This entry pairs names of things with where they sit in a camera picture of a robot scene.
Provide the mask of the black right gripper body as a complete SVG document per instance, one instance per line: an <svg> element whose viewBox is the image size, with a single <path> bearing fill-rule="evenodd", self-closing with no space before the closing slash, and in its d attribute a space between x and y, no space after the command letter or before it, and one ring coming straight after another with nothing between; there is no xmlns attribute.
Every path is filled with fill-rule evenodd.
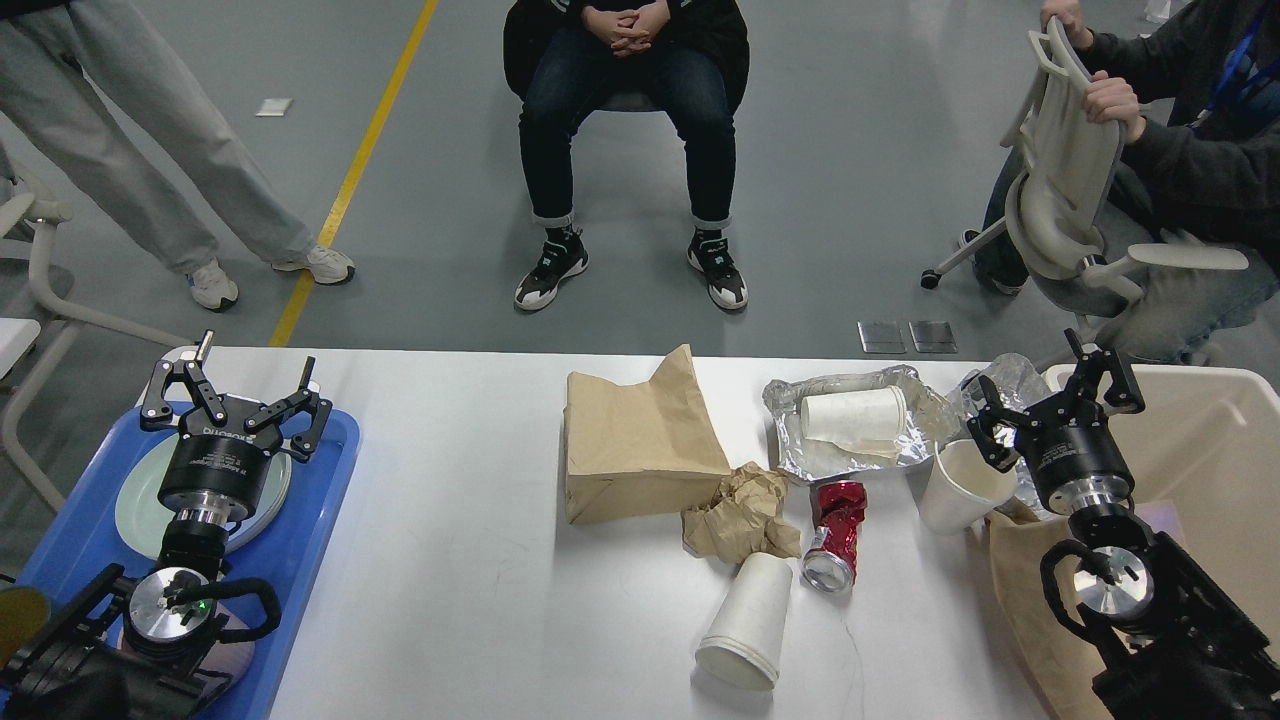
<svg viewBox="0 0 1280 720"><path fill-rule="evenodd" d="M1027 410L1020 455L1041 505L1069 515L1089 505L1121 503L1135 482L1094 400L1043 400Z"/></svg>

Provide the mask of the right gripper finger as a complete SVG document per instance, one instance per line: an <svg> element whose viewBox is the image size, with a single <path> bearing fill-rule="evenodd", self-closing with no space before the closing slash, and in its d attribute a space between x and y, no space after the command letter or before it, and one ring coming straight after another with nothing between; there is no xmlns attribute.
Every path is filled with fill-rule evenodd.
<svg viewBox="0 0 1280 720"><path fill-rule="evenodd" d="M966 421L970 437L975 442L980 459L996 471L1010 471L1020 457L1020 452L1001 445L996 438L998 427L1014 430L1029 429L1030 415L1006 407L1001 400L997 384L986 374L975 377L974 382L984 400L974 418Z"/></svg>
<svg viewBox="0 0 1280 720"><path fill-rule="evenodd" d="M1088 413L1138 414L1146 410L1146 398L1132 364L1123 354L1097 345L1088 350L1071 328L1065 329L1065 336L1076 357L1076 365L1062 388L1062 410L1066 416L1085 416ZM1105 375L1110 377L1110 386L1103 393L1103 404L1110 410L1103 410L1097 402Z"/></svg>

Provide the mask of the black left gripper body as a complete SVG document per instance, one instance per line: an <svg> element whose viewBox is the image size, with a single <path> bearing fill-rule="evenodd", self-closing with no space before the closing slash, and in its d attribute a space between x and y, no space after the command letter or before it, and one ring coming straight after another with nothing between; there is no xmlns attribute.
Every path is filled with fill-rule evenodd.
<svg viewBox="0 0 1280 720"><path fill-rule="evenodd" d="M274 518L291 484L291 460L257 436L180 421L157 501L177 519L253 523Z"/></svg>

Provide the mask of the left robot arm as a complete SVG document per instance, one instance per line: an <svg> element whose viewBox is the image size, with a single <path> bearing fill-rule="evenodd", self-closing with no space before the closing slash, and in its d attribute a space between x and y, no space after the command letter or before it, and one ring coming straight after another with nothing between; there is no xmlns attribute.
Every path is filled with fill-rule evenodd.
<svg viewBox="0 0 1280 720"><path fill-rule="evenodd" d="M251 519L276 456L307 462L332 401L308 357L297 388L265 404L219 392L204 364L161 360L143 392L140 428L175 432L157 502L169 511L156 561L138 577L105 566L59 610L32 593L42 621L22 623L3 653L5 719L189 719L243 674L241 656L282 624L268 580L234 578L233 525Z"/></svg>

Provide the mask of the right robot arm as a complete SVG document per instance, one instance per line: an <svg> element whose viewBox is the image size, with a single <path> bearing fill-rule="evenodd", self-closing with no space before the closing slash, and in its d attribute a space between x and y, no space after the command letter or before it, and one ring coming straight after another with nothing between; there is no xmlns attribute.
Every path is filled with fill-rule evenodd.
<svg viewBox="0 0 1280 720"><path fill-rule="evenodd" d="M1277 716L1277 398L1245 372L1068 342L959 387L980 459L1033 489L989 520L998 603L1060 719Z"/></svg>

